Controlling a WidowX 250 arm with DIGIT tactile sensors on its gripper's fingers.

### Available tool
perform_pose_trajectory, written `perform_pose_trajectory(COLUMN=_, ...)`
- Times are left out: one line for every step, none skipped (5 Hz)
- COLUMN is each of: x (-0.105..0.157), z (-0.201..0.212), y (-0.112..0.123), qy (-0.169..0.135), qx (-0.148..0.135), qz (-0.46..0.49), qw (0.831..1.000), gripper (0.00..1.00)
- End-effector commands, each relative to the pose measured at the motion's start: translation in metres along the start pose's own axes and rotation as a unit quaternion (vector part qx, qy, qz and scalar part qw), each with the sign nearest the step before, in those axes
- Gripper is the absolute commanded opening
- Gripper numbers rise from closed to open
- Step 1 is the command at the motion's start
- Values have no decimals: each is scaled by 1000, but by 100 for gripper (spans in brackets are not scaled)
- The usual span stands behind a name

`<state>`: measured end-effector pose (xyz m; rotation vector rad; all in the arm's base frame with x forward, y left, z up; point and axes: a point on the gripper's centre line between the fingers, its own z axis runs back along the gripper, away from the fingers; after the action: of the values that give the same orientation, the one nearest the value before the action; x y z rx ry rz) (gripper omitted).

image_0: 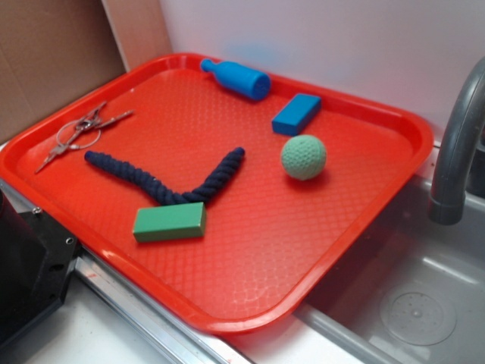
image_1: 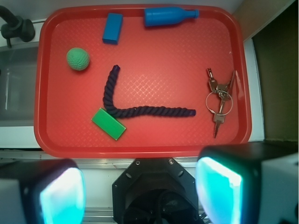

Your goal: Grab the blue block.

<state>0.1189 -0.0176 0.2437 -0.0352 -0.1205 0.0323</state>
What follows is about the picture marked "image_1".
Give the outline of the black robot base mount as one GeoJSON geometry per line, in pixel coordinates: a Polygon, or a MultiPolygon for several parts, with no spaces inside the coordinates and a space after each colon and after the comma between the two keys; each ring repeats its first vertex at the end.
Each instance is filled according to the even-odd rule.
{"type": "Polygon", "coordinates": [[[202,224],[194,177],[173,158],[135,159],[112,184],[118,224],[202,224]]]}

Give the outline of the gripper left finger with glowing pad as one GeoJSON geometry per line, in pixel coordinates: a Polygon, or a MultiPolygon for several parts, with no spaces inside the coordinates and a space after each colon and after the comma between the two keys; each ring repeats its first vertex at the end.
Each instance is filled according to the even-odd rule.
{"type": "Polygon", "coordinates": [[[2,224],[80,224],[85,205],[84,175],[71,159],[0,165],[2,224]]]}

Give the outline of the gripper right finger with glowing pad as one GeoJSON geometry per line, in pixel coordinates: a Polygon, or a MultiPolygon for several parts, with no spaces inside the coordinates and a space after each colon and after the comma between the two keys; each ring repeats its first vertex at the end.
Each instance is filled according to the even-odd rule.
{"type": "Polygon", "coordinates": [[[213,224],[296,224],[298,144],[260,141],[207,146],[196,162],[195,185],[213,224]]]}

